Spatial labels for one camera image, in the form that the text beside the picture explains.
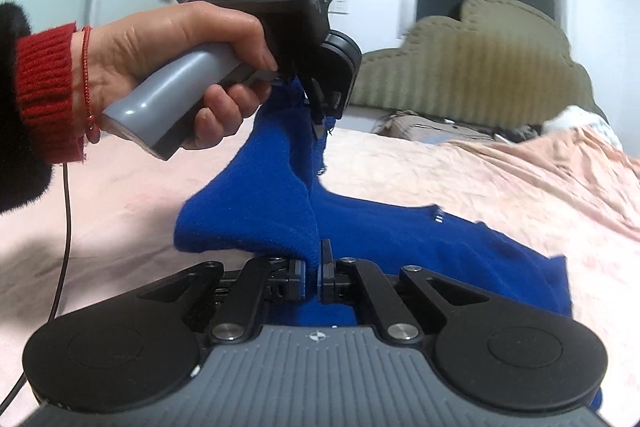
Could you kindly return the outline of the person's left hand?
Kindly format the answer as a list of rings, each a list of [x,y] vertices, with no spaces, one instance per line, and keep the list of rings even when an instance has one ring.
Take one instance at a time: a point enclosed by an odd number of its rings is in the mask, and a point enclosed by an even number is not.
[[[250,14],[190,2],[136,13],[72,38],[74,124],[85,140],[88,122],[107,130],[102,113],[125,98],[160,66],[206,42],[228,42],[239,59],[266,72],[277,62],[267,46],[260,21]],[[204,107],[194,119],[194,137],[183,144],[204,150],[234,135],[270,95],[270,86],[256,82],[224,89],[207,88]]]

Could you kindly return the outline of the red and black sleeve forearm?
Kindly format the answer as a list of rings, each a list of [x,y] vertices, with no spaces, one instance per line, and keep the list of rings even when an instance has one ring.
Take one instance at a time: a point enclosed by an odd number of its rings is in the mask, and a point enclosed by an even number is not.
[[[53,166],[84,159],[74,124],[70,23],[34,34],[23,9],[1,5],[1,210],[33,202]]]

